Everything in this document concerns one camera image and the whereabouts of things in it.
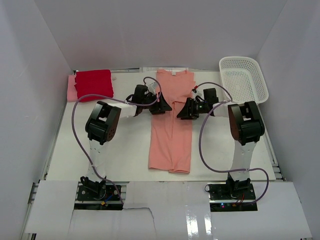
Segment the white plastic basket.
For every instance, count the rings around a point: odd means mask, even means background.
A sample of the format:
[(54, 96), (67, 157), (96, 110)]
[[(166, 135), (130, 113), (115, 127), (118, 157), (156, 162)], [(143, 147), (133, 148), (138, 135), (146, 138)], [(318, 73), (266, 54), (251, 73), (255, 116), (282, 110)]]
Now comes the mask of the white plastic basket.
[(227, 56), (219, 61), (222, 86), (235, 103), (254, 101), (262, 104), (269, 98), (268, 88), (256, 60), (245, 56)]

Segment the folded red t shirt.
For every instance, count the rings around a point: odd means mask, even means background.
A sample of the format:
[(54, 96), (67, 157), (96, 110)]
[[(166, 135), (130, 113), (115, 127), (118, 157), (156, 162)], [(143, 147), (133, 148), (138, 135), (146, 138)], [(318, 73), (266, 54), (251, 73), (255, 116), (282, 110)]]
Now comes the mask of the folded red t shirt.
[(74, 87), (78, 99), (90, 94), (114, 97), (112, 73), (109, 69), (78, 71), (75, 74)]

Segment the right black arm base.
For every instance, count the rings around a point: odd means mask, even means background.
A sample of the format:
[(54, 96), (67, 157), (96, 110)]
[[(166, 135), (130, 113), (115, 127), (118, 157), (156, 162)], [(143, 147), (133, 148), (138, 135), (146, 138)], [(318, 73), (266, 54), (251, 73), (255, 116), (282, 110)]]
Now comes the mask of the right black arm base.
[(249, 178), (245, 181), (233, 181), (230, 178), (226, 183), (208, 183), (204, 190), (208, 193), (212, 213), (258, 210), (255, 190)]

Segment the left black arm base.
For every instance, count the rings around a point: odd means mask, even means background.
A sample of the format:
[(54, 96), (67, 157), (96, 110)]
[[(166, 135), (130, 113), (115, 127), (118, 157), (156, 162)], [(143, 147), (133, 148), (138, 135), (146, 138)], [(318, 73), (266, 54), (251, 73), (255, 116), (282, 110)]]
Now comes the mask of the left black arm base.
[(74, 209), (121, 211), (123, 204), (112, 183), (107, 183), (104, 180), (92, 181), (87, 176), (82, 176), (77, 188)]

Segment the folded light pink t shirt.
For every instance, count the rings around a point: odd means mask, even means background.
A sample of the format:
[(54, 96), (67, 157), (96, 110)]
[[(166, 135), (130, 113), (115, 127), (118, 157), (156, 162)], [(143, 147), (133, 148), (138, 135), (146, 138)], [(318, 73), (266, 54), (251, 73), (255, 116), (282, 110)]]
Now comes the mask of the folded light pink t shirt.
[(76, 102), (78, 99), (75, 84), (76, 84), (76, 76), (69, 75), (68, 76), (68, 86), (67, 86), (67, 96), (66, 96), (68, 102)]

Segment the salmon pink t shirt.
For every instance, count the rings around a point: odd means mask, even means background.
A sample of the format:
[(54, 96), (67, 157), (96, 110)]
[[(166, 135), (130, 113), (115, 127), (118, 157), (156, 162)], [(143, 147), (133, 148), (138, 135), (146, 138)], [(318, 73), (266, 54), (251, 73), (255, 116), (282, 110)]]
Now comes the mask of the salmon pink t shirt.
[(151, 117), (151, 136), (148, 156), (150, 169), (189, 174), (191, 170), (193, 123), (177, 118), (187, 98), (192, 97), (196, 83), (188, 70), (171, 72), (159, 69), (156, 79), (161, 95), (172, 108)]

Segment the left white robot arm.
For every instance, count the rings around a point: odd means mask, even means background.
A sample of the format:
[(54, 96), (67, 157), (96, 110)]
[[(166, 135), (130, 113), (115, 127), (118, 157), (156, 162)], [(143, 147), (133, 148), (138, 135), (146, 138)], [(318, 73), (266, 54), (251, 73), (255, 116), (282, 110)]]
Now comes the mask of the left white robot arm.
[(172, 108), (163, 97), (158, 83), (148, 85), (138, 84), (132, 96), (124, 103), (106, 103), (98, 101), (85, 125), (89, 140), (89, 162), (86, 177), (92, 182), (101, 182), (106, 178), (105, 152), (116, 134), (121, 118), (138, 116), (143, 110), (149, 110), (152, 115), (164, 114)]

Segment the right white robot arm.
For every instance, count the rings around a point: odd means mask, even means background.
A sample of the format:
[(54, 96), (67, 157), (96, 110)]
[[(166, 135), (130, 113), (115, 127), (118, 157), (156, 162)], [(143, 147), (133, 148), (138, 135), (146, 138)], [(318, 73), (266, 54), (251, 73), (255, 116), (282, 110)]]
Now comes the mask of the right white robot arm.
[[(265, 125), (255, 101), (228, 103), (219, 101), (215, 88), (203, 90), (204, 98), (198, 95), (197, 87), (193, 97), (186, 99), (182, 110), (177, 114), (181, 120), (196, 120), (200, 114), (207, 114), (200, 128), (198, 150), (202, 163), (215, 173), (227, 173), (226, 186), (230, 191), (247, 189), (250, 186), (250, 165), (257, 142), (265, 134)], [(234, 139), (233, 161), (230, 170), (215, 170), (205, 161), (202, 153), (202, 134), (210, 117), (227, 116), (230, 133)]]

